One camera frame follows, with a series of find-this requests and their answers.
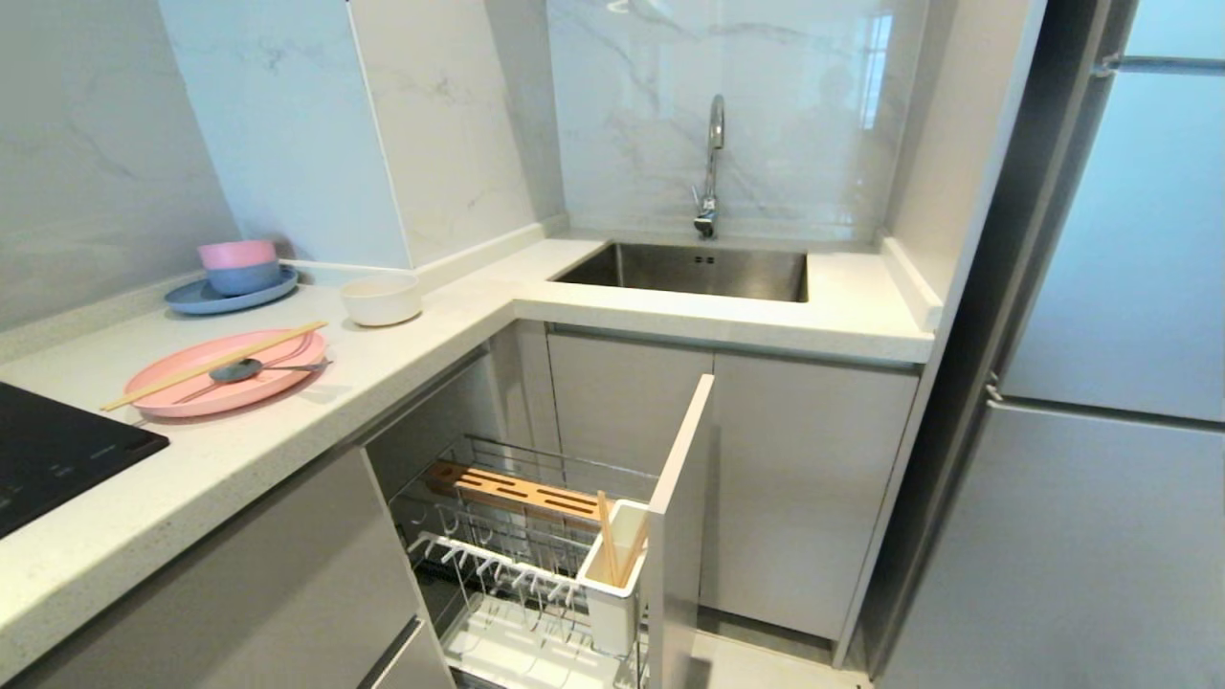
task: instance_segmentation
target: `white cabinet door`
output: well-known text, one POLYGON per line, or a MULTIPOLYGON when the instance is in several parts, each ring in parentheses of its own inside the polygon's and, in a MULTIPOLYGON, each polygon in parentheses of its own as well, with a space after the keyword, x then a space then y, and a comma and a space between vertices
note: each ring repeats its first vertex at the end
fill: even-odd
POLYGON ((549 335, 561 449, 649 473, 676 436, 693 381, 714 354, 665 345, 549 335))
POLYGON ((713 386, 710 374, 698 380, 650 495, 642 587, 647 597, 652 689, 687 685, 697 629, 707 472, 714 440, 713 386))
POLYGON ((419 612, 360 450, 317 460, 11 687, 356 687, 419 612))
POLYGON ((838 640, 916 376, 717 353, 703 604, 838 640))

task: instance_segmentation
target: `pink plate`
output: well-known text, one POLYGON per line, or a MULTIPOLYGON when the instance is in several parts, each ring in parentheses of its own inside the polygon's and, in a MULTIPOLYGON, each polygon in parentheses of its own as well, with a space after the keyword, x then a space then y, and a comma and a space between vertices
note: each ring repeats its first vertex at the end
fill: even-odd
MULTIPOLYGON (((181 352, 149 364, 124 386, 124 392, 131 392, 152 383, 173 375, 175 371, 190 369, 207 363, 217 357, 225 356, 227 352, 241 349, 255 345, 260 340, 267 340, 284 330, 257 330, 212 340, 203 345, 189 347, 181 352)), ((270 367, 298 367, 304 364, 317 364, 323 360, 327 351, 327 342, 318 332, 307 332, 301 337, 295 337, 289 342, 282 342, 276 347, 270 347, 254 354, 251 358, 260 359, 270 367)), ((239 383, 213 383, 207 374, 197 375, 184 380, 178 385, 172 385, 160 392, 154 392, 143 400, 134 402, 132 406, 148 414, 159 417, 198 417, 216 414, 236 409, 252 402, 258 402, 293 387, 294 384, 311 375, 303 370, 262 370, 255 378, 239 383)))

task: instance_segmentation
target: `corner cabinet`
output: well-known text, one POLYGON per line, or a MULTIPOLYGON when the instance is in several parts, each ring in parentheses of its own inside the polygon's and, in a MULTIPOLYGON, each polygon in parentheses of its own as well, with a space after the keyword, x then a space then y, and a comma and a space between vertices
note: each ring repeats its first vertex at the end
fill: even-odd
POLYGON ((549 333, 562 451, 660 456, 685 381, 713 373, 701 603, 822 636, 848 629, 918 387, 909 368, 549 333))

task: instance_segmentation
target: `metal spoon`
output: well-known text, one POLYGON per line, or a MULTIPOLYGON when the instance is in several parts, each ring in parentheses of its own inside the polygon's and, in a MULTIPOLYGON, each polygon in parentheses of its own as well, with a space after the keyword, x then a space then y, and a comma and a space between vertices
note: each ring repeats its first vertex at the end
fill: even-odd
POLYGON ((208 371, 208 378, 217 383, 238 383, 249 378, 255 378, 261 370, 322 370, 332 362, 320 362, 300 367, 266 367, 260 359, 239 359, 233 364, 216 368, 208 371))

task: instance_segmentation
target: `pull-out cabinet door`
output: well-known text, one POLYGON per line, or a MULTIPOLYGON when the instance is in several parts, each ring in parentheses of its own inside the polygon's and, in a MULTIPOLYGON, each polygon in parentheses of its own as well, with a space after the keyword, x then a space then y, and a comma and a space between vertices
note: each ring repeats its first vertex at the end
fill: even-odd
POLYGON ((710 392, 704 374, 650 497, 646 593, 652 689, 685 687, 697 628, 698 576, 706 515, 707 471, 713 447, 710 392))

